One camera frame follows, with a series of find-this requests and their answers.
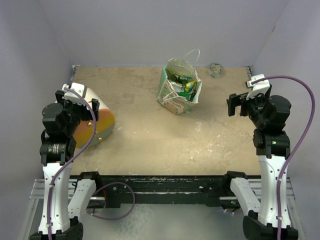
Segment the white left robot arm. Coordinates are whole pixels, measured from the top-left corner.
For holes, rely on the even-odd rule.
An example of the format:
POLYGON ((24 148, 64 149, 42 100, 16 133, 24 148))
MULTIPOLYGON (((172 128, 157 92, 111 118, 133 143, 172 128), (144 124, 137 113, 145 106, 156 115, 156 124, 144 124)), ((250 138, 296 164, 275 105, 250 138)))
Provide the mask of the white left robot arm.
POLYGON ((74 133, 82 121, 97 127, 100 102, 85 100, 86 91, 63 87, 56 91, 56 102, 42 110, 41 134, 44 196, 42 218, 30 240, 81 240, 84 234, 81 209, 69 210, 69 180, 75 153, 74 133))

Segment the green paper gift bag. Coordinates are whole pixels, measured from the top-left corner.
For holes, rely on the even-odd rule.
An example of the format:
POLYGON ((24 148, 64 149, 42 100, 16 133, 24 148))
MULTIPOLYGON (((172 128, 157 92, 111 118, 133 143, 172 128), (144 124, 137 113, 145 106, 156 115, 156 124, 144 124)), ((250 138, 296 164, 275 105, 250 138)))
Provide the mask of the green paper gift bag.
POLYGON ((196 48, 182 59, 169 59, 162 68, 156 101, 175 115, 185 114, 199 103, 203 81, 195 66, 187 61, 193 52, 197 52, 198 59, 201 51, 196 48))

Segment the green snack packet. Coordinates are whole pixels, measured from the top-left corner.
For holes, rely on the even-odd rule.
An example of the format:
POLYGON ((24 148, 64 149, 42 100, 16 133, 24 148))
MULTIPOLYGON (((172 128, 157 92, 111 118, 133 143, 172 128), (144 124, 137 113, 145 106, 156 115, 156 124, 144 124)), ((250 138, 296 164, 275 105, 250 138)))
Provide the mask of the green snack packet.
POLYGON ((186 84, 181 84, 175 81, 171 82, 174 91, 180 96, 184 97, 187 101, 192 102, 196 95, 197 81, 190 81, 186 84))
POLYGON ((192 77, 184 74, 180 74, 177 72, 174 72, 171 69, 167 69, 167 76, 170 78, 172 81, 180 84, 187 84, 192 81, 192 77))

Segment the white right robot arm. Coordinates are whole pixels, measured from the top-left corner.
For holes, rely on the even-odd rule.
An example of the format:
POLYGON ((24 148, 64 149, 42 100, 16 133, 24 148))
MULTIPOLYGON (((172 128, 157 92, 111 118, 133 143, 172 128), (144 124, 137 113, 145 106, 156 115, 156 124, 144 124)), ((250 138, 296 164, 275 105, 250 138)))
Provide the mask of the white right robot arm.
POLYGON ((296 240, 299 232, 290 220, 287 206, 287 177, 284 166, 291 153, 290 139, 284 131, 290 116, 291 103, 279 95, 259 93, 253 98, 247 94, 231 94, 226 100, 228 115, 249 117, 255 126, 253 145, 256 148, 261 171, 260 198, 240 172, 228 171, 228 180, 222 190, 235 195, 243 211, 243 233, 248 240, 296 240))

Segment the white orange toy drawer box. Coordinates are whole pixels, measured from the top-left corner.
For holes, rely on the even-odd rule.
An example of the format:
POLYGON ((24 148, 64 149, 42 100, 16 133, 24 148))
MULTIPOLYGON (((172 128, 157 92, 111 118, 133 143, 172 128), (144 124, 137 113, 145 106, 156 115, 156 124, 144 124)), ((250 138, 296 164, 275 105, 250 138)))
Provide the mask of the white orange toy drawer box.
POLYGON ((99 120, 96 121, 94 118, 94 120, 81 121, 75 130, 66 130, 62 126, 62 120, 59 120, 57 116, 57 126, 60 129, 53 134, 57 142, 71 140, 78 149, 91 148, 107 139, 111 134, 116 123, 114 113, 91 88, 87 87, 85 101, 89 102, 92 98, 99 100, 99 120))

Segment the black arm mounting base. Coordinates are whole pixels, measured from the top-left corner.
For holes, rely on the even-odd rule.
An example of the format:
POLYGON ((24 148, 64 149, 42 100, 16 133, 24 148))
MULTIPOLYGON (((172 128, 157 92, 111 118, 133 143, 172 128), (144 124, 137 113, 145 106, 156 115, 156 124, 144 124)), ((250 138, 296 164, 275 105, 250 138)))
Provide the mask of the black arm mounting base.
POLYGON ((249 179, 237 171, 224 175, 100 175, 94 171, 71 176, 73 180, 82 178, 97 182, 96 197, 105 200, 106 208, 131 203, 219 207, 235 197, 232 179, 249 179))

